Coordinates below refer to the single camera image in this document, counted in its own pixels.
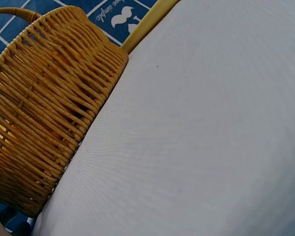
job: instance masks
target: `basket weave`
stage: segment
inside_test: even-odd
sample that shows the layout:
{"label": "basket weave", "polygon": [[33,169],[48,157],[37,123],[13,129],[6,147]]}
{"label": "basket weave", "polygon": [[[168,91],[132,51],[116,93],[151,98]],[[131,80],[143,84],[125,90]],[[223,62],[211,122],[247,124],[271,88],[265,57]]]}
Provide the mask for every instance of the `basket weave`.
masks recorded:
{"label": "basket weave", "polygon": [[78,7],[24,15],[37,20],[0,55],[0,201],[35,217],[128,55]]}

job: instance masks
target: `yellow wicker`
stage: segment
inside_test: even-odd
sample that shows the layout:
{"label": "yellow wicker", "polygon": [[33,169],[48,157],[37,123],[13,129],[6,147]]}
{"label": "yellow wicker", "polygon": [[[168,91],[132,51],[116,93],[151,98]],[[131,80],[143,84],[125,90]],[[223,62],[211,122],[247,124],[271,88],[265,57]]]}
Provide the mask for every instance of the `yellow wicker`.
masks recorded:
{"label": "yellow wicker", "polygon": [[36,216],[128,61],[74,6],[33,21],[0,55],[0,201]]}

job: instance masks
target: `white cushion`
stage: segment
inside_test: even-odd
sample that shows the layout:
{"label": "white cushion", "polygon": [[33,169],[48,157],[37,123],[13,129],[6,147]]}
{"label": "white cushion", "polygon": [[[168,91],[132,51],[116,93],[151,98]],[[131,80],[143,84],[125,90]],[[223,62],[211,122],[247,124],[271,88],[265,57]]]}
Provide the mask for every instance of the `white cushion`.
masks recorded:
{"label": "white cushion", "polygon": [[295,0],[182,0],[33,235],[295,235]]}

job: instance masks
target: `white mustache print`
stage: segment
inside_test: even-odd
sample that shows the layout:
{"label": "white mustache print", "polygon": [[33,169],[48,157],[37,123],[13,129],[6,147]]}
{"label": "white mustache print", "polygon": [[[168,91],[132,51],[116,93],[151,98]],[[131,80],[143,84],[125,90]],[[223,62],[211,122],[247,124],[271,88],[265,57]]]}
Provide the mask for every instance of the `white mustache print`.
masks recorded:
{"label": "white mustache print", "polygon": [[132,16],[132,10],[133,7],[131,6],[125,6],[121,10],[121,15],[116,15],[112,18],[112,26],[115,28],[117,24],[123,24],[127,21],[128,18]]}

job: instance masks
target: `woven rattan basket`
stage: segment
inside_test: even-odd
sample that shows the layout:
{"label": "woven rattan basket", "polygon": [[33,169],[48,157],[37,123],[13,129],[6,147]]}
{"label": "woven rattan basket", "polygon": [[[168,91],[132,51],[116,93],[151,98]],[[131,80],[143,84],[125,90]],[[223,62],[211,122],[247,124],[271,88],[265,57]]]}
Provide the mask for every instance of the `woven rattan basket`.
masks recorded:
{"label": "woven rattan basket", "polygon": [[128,61],[82,9],[41,16],[0,55],[0,201],[36,216]]}

